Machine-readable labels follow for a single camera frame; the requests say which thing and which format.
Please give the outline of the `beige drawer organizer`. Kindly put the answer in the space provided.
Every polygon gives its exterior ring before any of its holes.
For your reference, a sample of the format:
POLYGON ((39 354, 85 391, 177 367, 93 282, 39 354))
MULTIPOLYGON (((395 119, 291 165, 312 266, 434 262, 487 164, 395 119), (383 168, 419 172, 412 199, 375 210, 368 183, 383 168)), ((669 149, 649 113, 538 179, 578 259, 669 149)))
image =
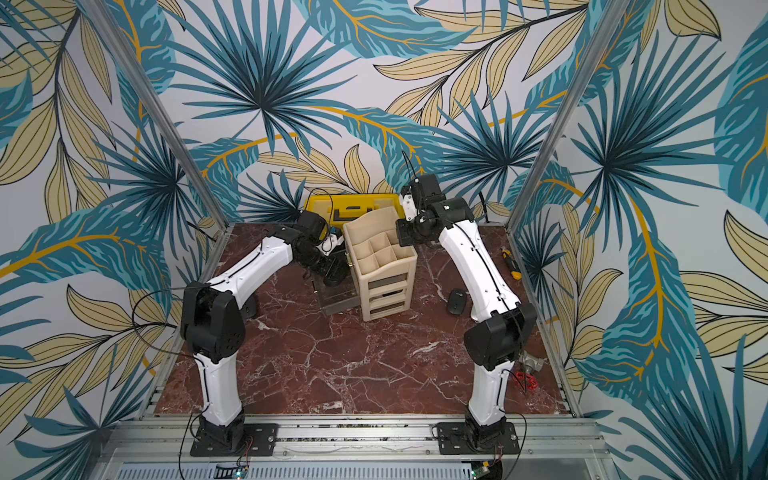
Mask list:
POLYGON ((417 252, 399 244, 397 210, 372 210, 343 225, 344 242, 360 298, 362 319, 371 322, 410 308, 417 252))

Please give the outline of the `black computer mouse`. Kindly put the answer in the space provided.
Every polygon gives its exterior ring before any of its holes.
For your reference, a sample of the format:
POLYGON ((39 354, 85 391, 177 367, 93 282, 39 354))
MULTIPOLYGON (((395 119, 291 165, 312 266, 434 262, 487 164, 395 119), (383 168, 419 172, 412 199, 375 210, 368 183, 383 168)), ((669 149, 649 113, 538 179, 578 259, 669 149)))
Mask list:
POLYGON ((446 303, 446 310, 455 316, 462 316, 468 302, 468 293, 460 288, 453 289, 446 303))

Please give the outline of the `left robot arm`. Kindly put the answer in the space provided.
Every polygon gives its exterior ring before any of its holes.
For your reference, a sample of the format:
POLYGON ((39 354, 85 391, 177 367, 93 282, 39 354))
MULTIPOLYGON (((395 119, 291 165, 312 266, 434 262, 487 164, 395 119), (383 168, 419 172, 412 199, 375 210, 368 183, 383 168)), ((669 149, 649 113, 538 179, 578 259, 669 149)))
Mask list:
POLYGON ((247 305, 259 287, 297 263, 337 285, 349 273, 340 258, 344 237, 321 215, 302 211, 278 226, 235 265, 184 290, 181 337, 197 364, 203 391, 198 437, 233 452, 244 436, 244 410, 236 382, 236 357, 246 337, 247 305))

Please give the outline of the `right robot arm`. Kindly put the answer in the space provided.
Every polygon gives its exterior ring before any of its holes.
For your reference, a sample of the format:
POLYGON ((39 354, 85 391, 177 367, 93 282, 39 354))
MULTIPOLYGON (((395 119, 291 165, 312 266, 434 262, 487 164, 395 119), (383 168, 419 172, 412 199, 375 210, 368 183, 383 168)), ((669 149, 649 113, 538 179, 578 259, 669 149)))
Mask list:
POLYGON ((435 175, 414 177, 399 199, 405 214, 396 222, 399 245, 438 242, 471 298, 475 325, 465 332, 464 345, 475 369, 465 421, 470 437, 487 443, 504 430, 508 379, 536 324, 536 309, 505 282, 466 201, 447 198, 435 175))

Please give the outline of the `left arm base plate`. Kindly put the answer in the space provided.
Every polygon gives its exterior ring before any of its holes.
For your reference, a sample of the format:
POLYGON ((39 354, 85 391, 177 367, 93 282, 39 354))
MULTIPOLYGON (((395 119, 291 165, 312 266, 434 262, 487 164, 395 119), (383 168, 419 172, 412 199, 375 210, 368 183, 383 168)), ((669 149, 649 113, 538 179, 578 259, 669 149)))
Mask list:
POLYGON ((273 423, 216 426, 206 420, 198 428, 190 450, 192 457, 271 457, 279 426, 273 423))

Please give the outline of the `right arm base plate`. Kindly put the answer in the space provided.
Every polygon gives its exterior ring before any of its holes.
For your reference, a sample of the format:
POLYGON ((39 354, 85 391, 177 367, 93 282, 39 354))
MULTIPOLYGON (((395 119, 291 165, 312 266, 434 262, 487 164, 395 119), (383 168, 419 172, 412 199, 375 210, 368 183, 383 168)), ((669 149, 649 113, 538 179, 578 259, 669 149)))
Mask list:
POLYGON ((478 425, 471 418, 462 422, 440 422, 433 427, 441 455, 517 454, 520 437, 513 424, 502 419, 478 425))

